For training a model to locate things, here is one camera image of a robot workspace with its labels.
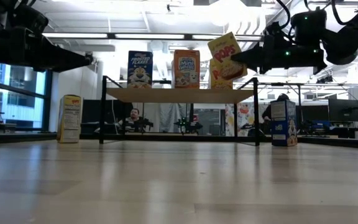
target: ceiling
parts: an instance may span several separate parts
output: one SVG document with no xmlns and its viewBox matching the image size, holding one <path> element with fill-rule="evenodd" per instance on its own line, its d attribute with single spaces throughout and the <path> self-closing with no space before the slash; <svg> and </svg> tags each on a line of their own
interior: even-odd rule
<svg viewBox="0 0 358 224">
<path fill-rule="evenodd" d="M 225 4 L 194 6 L 193 0 L 38 0 L 34 7 L 50 20 L 45 32 L 223 34 L 233 31 L 237 34 L 260 34 L 266 23 L 280 21 L 282 24 L 287 19 L 278 4 L 264 4 L 258 10 L 238 4 L 239 0 L 219 0 L 219 2 Z M 306 10 L 301 0 L 284 1 L 284 3 L 288 4 L 291 14 Z M 170 11 L 167 10 L 167 4 L 170 5 Z M 356 7 L 339 6 L 338 13 L 341 19 L 347 21 L 352 18 Z M 327 8 L 327 12 L 327 28 L 338 31 L 341 26 L 335 21 L 330 7 Z M 128 50 L 150 50 L 150 41 L 80 39 L 53 41 L 72 50 L 81 50 L 86 46 L 107 49 L 106 51 L 113 50 L 114 53 L 106 54 L 104 59 L 111 60 L 109 57 L 114 55 L 116 62 L 120 64 L 120 72 L 124 75 Z M 161 60 L 164 60 L 166 69 L 170 70 L 172 61 L 170 48 L 180 46 L 200 50 L 201 58 L 209 60 L 211 54 L 206 44 L 207 41 L 163 41 L 165 56 L 160 58 L 163 58 Z M 244 46 L 241 44 L 241 47 L 245 50 L 250 44 Z M 329 65 L 328 70 L 332 70 L 337 79 L 341 79 L 340 77 L 346 77 L 349 66 L 351 65 Z M 310 80 L 313 78 L 311 74 L 312 68 L 273 69 L 262 78 L 265 79 L 263 82 L 276 79 L 315 82 Z"/>
</svg>

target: blue cereal box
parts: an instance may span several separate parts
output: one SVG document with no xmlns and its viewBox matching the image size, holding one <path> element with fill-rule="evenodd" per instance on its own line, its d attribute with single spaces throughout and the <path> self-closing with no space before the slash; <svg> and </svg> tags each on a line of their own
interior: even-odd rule
<svg viewBox="0 0 358 224">
<path fill-rule="evenodd" d="M 296 106 L 286 101 L 273 101 L 272 107 L 272 145 L 296 146 Z"/>
<path fill-rule="evenodd" d="M 153 80 L 153 53 L 129 51 L 128 88 L 151 88 Z"/>
</svg>

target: glass window pane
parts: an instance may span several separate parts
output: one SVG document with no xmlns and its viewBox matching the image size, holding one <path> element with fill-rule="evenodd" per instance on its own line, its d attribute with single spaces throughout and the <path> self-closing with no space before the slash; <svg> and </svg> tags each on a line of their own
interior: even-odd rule
<svg viewBox="0 0 358 224">
<path fill-rule="evenodd" d="M 35 72 L 30 67 L 0 63 L 0 83 L 15 88 L 45 94 L 45 72 Z"/>
<path fill-rule="evenodd" d="M 17 128 L 42 128 L 44 99 L 0 89 L 0 121 Z"/>
</svg>

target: mini-wheats cereal box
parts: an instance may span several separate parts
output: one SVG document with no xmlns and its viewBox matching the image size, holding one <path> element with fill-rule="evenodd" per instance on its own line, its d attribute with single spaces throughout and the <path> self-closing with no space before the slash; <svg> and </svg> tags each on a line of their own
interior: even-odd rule
<svg viewBox="0 0 358 224">
<path fill-rule="evenodd" d="M 129 51 L 127 88 L 151 88 L 153 53 Z"/>
<path fill-rule="evenodd" d="M 219 70 L 216 68 L 215 59 L 209 61 L 209 88 L 219 90 L 232 90 L 233 81 L 224 80 Z"/>
<path fill-rule="evenodd" d="M 200 88 L 200 52 L 176 50 L 173 53 L 174 88 Z"/>
<path fill-rule="evenodd" d="M 232 61 L 230 57 L 241 53 L 241 48 L 232 32 L 208 42 L 209 50 L 215 59 L 216 68 L 224 80 L 233 80 L 247 75 L 244 64 Z"/>
</svg>

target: orange cereal box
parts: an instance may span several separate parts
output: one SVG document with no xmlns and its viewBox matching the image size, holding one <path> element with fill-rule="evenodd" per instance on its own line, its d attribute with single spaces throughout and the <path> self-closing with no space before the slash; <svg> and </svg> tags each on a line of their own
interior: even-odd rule
<svg viewBox="0 0 358 224">
<path fill-rule="evenodd" d="M 209 50 L 216 62 L 216 68 L 224 80 L 233 80 L 247 75 L 244 64 L 234 62 L 230 57 L 241 53 L 241 48 L 232 32 L 208 42 Z"/>
<path fill-rule="evenodd" d="M 176 50 L 173 53 L 174 88 L 200 88 L 200 52 Z"/>
<path fill-rule="evenodd" d="M 216 68 L 215 59 L 209 61 L 209 88 L 219 90 L 232 90 L 233 81 L 224 80 L 219 70 Z"/>
</svg>

